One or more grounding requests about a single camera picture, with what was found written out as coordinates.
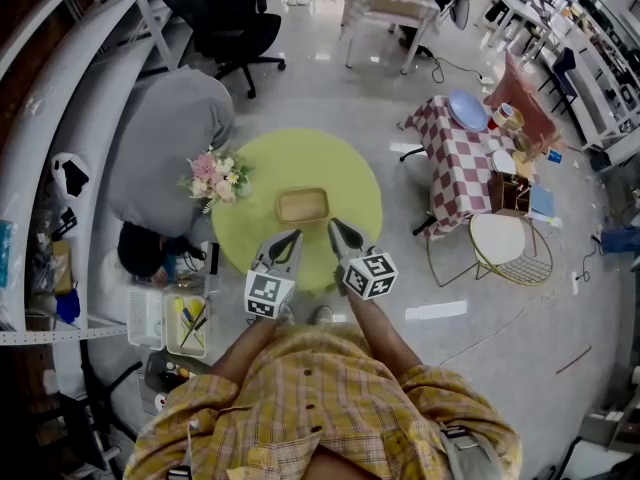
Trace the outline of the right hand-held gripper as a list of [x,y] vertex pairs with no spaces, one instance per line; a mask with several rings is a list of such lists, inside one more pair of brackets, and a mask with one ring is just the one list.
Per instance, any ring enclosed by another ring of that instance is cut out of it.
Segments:
[[[371,300],[391,292],[399,275],[387,252],[373,252],[374,244],[356,227],[333,218],[328,223],[332,251],[341,269],[340,279],[347,290],[361,300]],[[348,254],[369,254],[348,258]]]

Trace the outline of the beige rectangular tray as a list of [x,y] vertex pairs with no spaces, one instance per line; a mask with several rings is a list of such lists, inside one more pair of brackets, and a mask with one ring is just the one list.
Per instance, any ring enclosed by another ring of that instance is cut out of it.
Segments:
[[319,187],[304,187],[281,192],[276,198],[276,214],[284,224],[306,224],[329,216],[326,191]]

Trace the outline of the person's right forearm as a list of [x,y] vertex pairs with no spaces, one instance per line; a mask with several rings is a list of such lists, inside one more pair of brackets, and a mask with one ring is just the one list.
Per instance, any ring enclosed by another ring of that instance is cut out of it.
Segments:
[[400,377],[421,361],[396,331],[389,318],[373,300],[347,294],[350,307],[371,349],[395,377]]

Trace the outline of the person's left forearm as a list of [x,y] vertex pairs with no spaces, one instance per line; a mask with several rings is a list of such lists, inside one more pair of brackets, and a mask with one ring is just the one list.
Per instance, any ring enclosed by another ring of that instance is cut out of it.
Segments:
[[211,366],[209,374],[241,386],[256,357],[272,341],[278,326],[275,319],[257,317]]

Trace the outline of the grey plastic tray with items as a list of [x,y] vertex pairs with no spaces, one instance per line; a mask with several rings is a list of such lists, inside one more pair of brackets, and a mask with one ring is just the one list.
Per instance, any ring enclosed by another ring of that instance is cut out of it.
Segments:
[[168,394],[191,377],[207,374],[209,369],[209,365],[197,359],[172,354],[164,348],[148,356],[144,381],[152,391]]

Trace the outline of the green round table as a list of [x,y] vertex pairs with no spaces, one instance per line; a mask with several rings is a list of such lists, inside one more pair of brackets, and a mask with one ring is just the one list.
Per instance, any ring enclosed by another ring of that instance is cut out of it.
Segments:
[[320,295],[334,286],[337,266],[327,221],[285,224],[277,214],[281,193],[321,188],[329,215],[359,228],[375,242],[383,222],[381,192],[367,161],[347,142],[313,129],[285,129],[259,136],[238,151],[252,168],[251,192],[233,204],[218,203],[212,226],[221,250],[246,273],[260,245],[285,230],[303,233],[296,289]]

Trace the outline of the white perforated box lid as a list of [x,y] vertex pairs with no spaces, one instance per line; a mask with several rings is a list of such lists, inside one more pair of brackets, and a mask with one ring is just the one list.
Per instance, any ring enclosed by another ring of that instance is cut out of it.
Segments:
[[163,296],[146,288],[130,287],[127,313],[128,342],[160,351],[164,347]]

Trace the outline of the yellow plaid shirt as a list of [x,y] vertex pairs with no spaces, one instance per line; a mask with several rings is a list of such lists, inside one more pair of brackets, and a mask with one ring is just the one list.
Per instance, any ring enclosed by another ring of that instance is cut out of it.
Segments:
[[383,480],[452,480],[440,433],[458,426],[494,448],[518,480],[515,431],[454,372],[394,376],[348,324],[285,326],[233,383],[202,374],[174,389],[140,432],[125,480],[300,480],[324,448]]

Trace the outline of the blue plate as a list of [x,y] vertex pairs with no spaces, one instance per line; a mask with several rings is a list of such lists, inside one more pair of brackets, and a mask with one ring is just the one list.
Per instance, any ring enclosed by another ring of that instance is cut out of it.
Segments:
[[487,130],[488,115],[471,93],[454,89],[449,92],[447,103],[451,115],[462,128],[475,133]]

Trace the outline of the blue notebook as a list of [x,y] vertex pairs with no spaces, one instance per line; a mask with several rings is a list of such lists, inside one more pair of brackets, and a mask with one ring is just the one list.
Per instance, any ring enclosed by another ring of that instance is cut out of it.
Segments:
[[534,184],[530,190],[529,219],[551,224],[555,217],[553,194],[540,185]]

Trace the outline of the black and white soccer ball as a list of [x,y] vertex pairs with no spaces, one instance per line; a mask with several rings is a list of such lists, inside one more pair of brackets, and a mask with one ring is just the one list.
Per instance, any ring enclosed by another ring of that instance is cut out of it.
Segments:
[[78,199],[90,181],[88,166],[74,153],[61,152],[54,155],[50,171],[61,195],[68,200]]

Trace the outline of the black office chair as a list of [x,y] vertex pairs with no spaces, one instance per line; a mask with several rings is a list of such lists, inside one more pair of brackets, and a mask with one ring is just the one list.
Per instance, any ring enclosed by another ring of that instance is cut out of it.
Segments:
[[219,66],[220,80],[240,69],[249,85],[247,96],[256,97],[249,67],[275,64],[286,69],[282,57],[265,52],[280,31],[281,17],[267,11],[267,0],[163,0],[192,29],[195,51]]

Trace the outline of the black monitor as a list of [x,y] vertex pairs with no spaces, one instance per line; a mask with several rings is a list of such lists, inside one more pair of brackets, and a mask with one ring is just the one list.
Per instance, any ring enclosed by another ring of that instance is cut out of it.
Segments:
[[64,394],[58,397],[70,446],[77,458],[98,469],[104,470],[107,462],[103,458],[98,439],[90,423],[86,400],[76,400]]

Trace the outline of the white shelf unit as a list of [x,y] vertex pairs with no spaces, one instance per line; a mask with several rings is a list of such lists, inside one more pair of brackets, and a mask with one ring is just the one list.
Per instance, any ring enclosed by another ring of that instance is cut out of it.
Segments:
[[54,163],[73,160],[87,176],[69,203],[73,288],[85,299],[96,204],[111,145],[129,97],[152,75],[175,70],[182,51],[164,34],[171,11],[162,0],[108,0],[92,5],[66,34],[32,84],[0,153],[0,347],[50,344],[125,332],[82,304],[72,323],[32,330],[34,316],[53,317],[55,300],[40,307],[26,294],[33,210]]

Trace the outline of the white round gold-frame chair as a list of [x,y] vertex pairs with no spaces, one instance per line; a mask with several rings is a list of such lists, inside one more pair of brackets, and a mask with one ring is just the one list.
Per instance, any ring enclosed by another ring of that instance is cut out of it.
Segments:
[[444,288],[469,272],[474,273],[476,281],[495,275],[516,285],[534,287],[553,273],[553,253],[547,239],[528,218],[476,214],[469,221],[468,238],[474,262],[448,280],[438,277],[427,242],[428,263],[438,287]]

